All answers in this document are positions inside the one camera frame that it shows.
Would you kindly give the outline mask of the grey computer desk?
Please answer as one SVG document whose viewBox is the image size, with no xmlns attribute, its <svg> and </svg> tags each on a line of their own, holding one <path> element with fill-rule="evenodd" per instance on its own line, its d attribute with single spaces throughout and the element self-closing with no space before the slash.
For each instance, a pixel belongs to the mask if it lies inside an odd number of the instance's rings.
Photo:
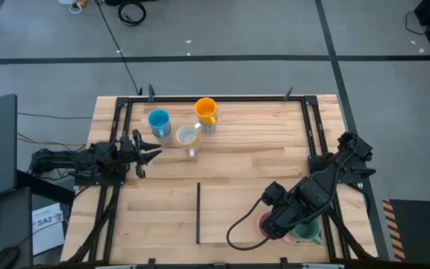
<svg viewBox="0 0 430 269">
<path fill-rule="evenodd" d="M 0 252 L 17 247 L 19 257 L 13 269 L 32 266 L 31 192 L 19 188 L 0 196 Z"/>
</svg>

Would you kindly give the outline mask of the orange mug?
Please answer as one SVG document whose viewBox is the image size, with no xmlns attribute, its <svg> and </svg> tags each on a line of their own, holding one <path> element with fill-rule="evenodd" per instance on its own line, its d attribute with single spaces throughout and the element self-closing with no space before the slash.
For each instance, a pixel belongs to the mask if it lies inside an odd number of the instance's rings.
<svg viewBox="0 0 430 269">
<path fill-rule="evenodd" d="M 199 99 L 194 107 L 199 122 L 203 125 L 216 125 L 217 104 L 208 97 Z"/>
</svg>

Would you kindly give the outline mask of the white SA2 paper sheet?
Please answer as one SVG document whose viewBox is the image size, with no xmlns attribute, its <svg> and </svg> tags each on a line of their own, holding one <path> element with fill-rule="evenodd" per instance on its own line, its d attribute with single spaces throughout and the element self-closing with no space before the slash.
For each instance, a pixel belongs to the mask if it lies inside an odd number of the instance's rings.
<svg viewBox="0 0 430 269">
<path fill-rule="evenodd" d="M 32 253 L 37 256 L 64 243 L 63 211 L 59 203 L 32 211 Z"/>
</svg>

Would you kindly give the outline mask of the black mat hazard stripes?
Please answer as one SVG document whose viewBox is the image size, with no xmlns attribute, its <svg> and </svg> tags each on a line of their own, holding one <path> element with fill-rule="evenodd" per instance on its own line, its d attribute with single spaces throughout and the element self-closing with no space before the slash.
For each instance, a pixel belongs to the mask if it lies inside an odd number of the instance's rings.
<svg viewBox="0 0 430 269">
<path fill-rule="evenodd" d="M 430 201 L 383 200 L 397 262 L 430 264 Z"/>
</svg>

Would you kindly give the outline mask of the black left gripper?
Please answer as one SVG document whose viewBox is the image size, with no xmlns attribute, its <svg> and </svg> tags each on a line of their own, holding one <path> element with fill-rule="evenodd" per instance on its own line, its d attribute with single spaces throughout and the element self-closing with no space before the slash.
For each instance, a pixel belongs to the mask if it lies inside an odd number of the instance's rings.
<svg viewBox="0 0 430 269">
<path fill-rule="evenodd" d="M 142 153 L 142 150 L 150 151 L 153 149 L 160 148 L 160 144 L 147 143 L 141 138 L 141 135 L 137 129 L 132 131 L 133 139 L 129 136 L 123 135 L 120 140 L 120 149 L 122 160 L 126 163 L 136 163 L 136 174 L 139 178 L 143 179 L 146 177 L 146 172 L 143 169 L 143 165 L 147 165 L 152 159 L 162 153 L 162 151 L 155 150 L 152 152 Z"/>
</svg>

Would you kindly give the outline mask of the black computer mouse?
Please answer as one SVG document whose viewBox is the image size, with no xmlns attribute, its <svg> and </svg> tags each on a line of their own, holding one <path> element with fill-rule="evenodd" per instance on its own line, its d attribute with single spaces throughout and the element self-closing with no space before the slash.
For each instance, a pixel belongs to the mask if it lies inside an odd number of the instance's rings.
<svg viewBox="0 0 430 269">
<path fill-rule="evenodd" d="M 12 269 L 19 258 L 18 247 L 5 247 L 0 251 L 0 269 Z"/>
</svg>

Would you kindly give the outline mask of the pink mug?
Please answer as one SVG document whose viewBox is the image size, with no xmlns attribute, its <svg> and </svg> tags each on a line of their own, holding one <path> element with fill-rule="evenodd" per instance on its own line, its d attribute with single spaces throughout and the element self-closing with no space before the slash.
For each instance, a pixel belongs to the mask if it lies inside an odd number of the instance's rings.
<svg viewBox="0 0 430 269">
<path fill-rule="evenodd" d="M 270 215 L 270 212 L 266 211 L 258 218 L 258 221 L 257 221 L 258 233 L 264 238 L 267 238 L 268 235 L 267 235 L 267 233 L 265 233 L 264 230 L 262 230 L 261 224 L 268 218 L 269 215 Z M 270 239 L 270 241 L 280 241 L 280 242 L 283 242 L 285 244 L 290 243 L 290 239 L 286 235 L 283 238 Z"/>
</svg>

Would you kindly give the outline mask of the green mug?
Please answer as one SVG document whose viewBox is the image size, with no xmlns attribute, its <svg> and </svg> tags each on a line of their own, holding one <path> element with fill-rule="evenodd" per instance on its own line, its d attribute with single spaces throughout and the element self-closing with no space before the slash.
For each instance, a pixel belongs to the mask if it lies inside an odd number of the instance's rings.
<svg viewBox="0 0 430 269">
<path fill-rule="evenodd" d="M 290 234 L 300 242 L 306 241 L 321 245 L 323 239 L 320 233 L 321 228 L 318 219 L 312 220 L 310 223 L 300 223 L 290 231 Z"/>
</svg>

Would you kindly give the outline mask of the black aluminium rig frame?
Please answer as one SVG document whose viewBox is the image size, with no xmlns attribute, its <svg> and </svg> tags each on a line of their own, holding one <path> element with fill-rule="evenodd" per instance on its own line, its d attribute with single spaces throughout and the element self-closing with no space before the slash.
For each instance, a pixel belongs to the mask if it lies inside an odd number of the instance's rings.
<svg viewBox="0 0 430 269">
<path fill-rule="evenodd" d="M 140 179 L 130 171 L 119 189 L 116 216 L 101 232 L 96 258 L 112 264 L 157 265 L 327 262 L 353 257 L 331 221 L 322 222 L 323 243 L 265 241 L 231 243 L 231 230 L 260 204 L 259 199 L 226 233 L 225 244 L 199 242 L 203 185 L 277 182 L 293 187 L 308 175 L 308 158 L 335 151 L 345 130 L 334 95 L 217 96 L 218 124 L 202 136 L 190 158 L 179 143 L 165 146 Z"/>
</svg>

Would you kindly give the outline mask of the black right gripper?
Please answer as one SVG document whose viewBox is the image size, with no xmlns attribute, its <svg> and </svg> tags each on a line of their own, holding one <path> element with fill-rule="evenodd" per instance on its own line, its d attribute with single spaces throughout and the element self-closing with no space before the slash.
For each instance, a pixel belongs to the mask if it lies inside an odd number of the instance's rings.
<svg viewBox="0 0 430 269">
<path fill-rule="evenodd" d="M 270 215 L 261 224 L 269 238 L 283 238 L 295 225 L 306 221 L 311 215 L 308 208 L 298 199 L 283 197 L 272 207 Z"/>
</svg>

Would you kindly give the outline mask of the yellow dotted mug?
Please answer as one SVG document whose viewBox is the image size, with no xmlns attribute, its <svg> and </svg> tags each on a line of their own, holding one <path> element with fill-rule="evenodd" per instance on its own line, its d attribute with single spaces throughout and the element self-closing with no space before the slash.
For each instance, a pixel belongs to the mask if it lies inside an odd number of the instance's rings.
<svg viewBox="0 0 430 269">
<path fill-rule="evenodd" d="M 200 123 L 196 123 L 193 126 L 181 126 L 176 132 L 177 141 L 186 149 L 197 147 L 201 142 L 201 128 Z"/>
</svg>

